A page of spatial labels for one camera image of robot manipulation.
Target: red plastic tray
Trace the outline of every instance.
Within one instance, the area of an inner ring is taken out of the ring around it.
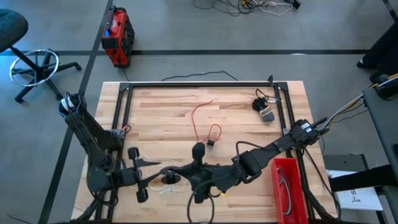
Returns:
[[[284,215],[289,207],[289,196],[285,184],[280,184],[281,175],[278,169],[284,174],[290,187],[292,199],[292,211]],[[275,209],[279,224],[308,224],[307,213],[304,204],[303,192],[299,167],[294,158],[275,158],[271,164],[272,184],[274,186]]]

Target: floor stripe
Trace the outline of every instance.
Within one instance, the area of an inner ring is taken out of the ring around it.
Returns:
[[[358,55],[365,54],[367,50],[133,50],[132,55]],[[57,50],[59,56],[90,56],[92,50]],[[97,55],[106,55],[105,51],[96,51]],[[14,53],[7,50],[0,56],[13,56]]]
[[[101,42],[101,36],[108,16],[108,9],[112,6],[112,3],[113,3],[112,0],[108,0],[108,3],[106,4],[106,8],[104,10],[101,23],[99,25],[98,33],[94,41],[93,49],[90,52],[90,57],[88,59],[85,72],[79,87],[79,93],[81,93],[82,95],[84,95],[86,92],[88,80],[90,79],[91,70],[93,69],[94,66],[95,58],[98,53],[98,47],[100,46]],[[72,137],[73,137],[73,131],[70,128],[68,128],[65,133],[65,137],[63,139],[60,155],[58,157],[57,165],[55,166],[55,170],[51,179],[49,191],[47,192],[47,196],[44,201],[42,213],[40,214],[39,224],[46,224],[49,222],[52,206],[55,200],[55,196],[57,195],[58,186],[62,176],[62,170],[65,166],[65,161],[68,156],[68,151],[70,143],[72,141]]]
[[[388,9],[388,12],[390,13],[392,19],[393,19],[395,22],[398,22],[397,14],[396,14],[394,8],[391,6],[389,0],[383,0],[383,3],[386,5],[386,7],[387,7],[387,9]]]

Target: black chair seat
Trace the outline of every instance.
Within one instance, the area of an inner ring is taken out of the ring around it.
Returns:
[[[20,40],[27,28],[24,16],[13,10],[0,9],[0,53]]]

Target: white paper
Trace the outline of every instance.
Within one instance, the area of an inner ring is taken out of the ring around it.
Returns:
[[[328,170],[328,175],[332,178],[354,173],[356,172]],[[383,210],[374,187],[345,190],[342,192],[336,192],[335,194],[337,195],[341,208],[376,211]]]

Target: chair base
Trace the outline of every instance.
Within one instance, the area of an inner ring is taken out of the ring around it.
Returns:
[[[31,65],[33,62],[29,60],[22,52],[20,52],[18,49],[12,48],[11,49],[22,61],[24,61],[26,64]],[[42,66],[38,66],[34,64],[35,66],[30,66],[31,69],[18,69],[15,68],[13,72],[13,75],[16,74],[22,74],[26,73],[29,74],[30,76],[33,77],[33,79],[30,81],[29,84],[33,83],[38,83],[42,80],[45,80],[46,78],[49,77],[49,75],[53,72],[53,69],[49,68],[53,66],[54,64],[50,64],[50,58],[51,55],[49,53],[46,53],[44,56],[44,61],[42,63]],[[63,70],[66,70],[68,68],[75,67],[78,71],[81,70],[81,66],[77,62],[72,62],[72,63],[66,63],[65,65],[59,65],[57,68],[56,72],[61,72]],[[45,83],[51,88],[51,90],[55,93],[55,99],[60,101],[63,98],[63,95],[59,92],[58,88],[54,85],[54,83],[48,79],[45,81]],[[37,86],[27,86],[25,87],[16,97],[15,101],[18,103],[23,103],[24,100],[22,99],[28,92],[30,92],[34,87]]]

